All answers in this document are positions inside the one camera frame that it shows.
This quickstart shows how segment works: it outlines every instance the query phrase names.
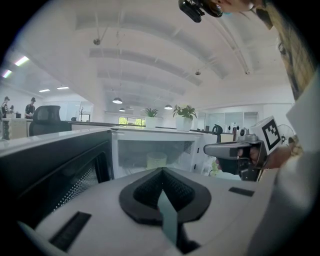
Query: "black camera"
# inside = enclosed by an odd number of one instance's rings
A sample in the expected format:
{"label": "black camera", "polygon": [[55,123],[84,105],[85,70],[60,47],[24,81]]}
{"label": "black camera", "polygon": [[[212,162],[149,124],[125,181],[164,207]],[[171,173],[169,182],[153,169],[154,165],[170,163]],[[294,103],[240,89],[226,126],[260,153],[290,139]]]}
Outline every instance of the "black camera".
{"label": "black camera", "polygon": [[178,4],[180,10],[196,23],[201,22],[201,16],[205,15],[201,9],[216,18],[223,14],[221,8],[211,0],[178,0]]}

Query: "glass wall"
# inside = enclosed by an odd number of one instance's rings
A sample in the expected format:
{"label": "glass wall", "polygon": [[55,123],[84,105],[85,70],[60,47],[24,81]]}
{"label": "glass wall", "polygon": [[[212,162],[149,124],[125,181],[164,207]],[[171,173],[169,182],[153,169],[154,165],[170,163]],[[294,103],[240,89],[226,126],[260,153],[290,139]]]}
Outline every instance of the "glass wall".
{"label": "glass wall", "polygon": [[146,120],[142,118],[132,118],[132,117],[119,117],[119,125],[135,125],[135,126],[145,126]]}
{"label": "glass wall", "polygon": [[225,131],[225,113],[205,114],[205,130],[212,131],[215,125],[221,126]]}
{"label": "glass wall", "polygon": [[205,129],[212,131],[215,125],[221,126],[223,132],[229,132],[228,127],[236,123],[239,129],[250,128],[258,122],[258,112],[228,112],[206,113]]}

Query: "white ceiling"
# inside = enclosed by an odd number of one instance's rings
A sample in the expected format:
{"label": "white ceiling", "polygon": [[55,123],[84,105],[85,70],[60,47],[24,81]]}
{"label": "white ceiling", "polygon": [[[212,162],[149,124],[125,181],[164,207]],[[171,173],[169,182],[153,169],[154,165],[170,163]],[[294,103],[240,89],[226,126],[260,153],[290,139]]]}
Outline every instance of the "white ceiling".
{"label": "white ceiling", "polygon": [[[35,65],[32,60],[28,60],[20,66],[16,66],[15,62],[20,60],[23,56],[24,54],[14,47],[11,47],[8,50],[0,72],[3,74],[6,70],[11,70],[12,73],[7,78],[1,77],[2,83],[6,83],[14,89],[28,92],[41,99],[74,94],[71,89],[58,90],[58,87],[65,87],[67,85],[61,84],[45,70]],[[39,92],[45,89],[49,89],[50,91]]]}
{"label": "white ceiling", "polygon": [[[242,89],[261,94],[270,84],[274,90],[283,87],[283,94],[290,91],[275,29],[267,30],[253,12],[206,14],[194,23],[177,2],[57,0],[48,5],[16,42],[40,67],[36,70],[32,61],[21,66],[28,70],[28,86],[51,89],[63,83],[110,112],[118,111],[115,97],[127,108],[187,103],[205,109],[259,101],[251,102],[245,93],[229,97]],[[26,86],[17,77],[11,76],[12,83]]]}

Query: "black office chair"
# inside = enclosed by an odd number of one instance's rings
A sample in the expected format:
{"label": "black office chair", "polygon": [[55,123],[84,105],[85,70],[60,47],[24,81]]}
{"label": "black office chair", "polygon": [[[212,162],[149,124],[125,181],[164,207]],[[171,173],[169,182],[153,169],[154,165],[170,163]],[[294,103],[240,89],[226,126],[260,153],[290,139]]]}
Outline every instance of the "black office chair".
{"label": "black office chair", "polygon": [[40,106],[33,114],[29,136],[71,131],[71,124],[60,120],[60,106]]}

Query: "white cabinet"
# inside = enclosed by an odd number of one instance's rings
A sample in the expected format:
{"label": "white cabinet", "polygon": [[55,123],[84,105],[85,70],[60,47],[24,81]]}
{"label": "white cabinet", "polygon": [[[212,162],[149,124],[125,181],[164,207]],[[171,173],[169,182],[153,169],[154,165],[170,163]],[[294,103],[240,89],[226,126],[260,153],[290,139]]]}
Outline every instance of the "white cabinet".
{"label": "white cabinet", "polygon": [[201,173],[204,145],[217,141],[212,134],[129,126],[113,127],[111,137],[115,179],[147,170],[147,154],[152,152],[166,155],[166,167]]}

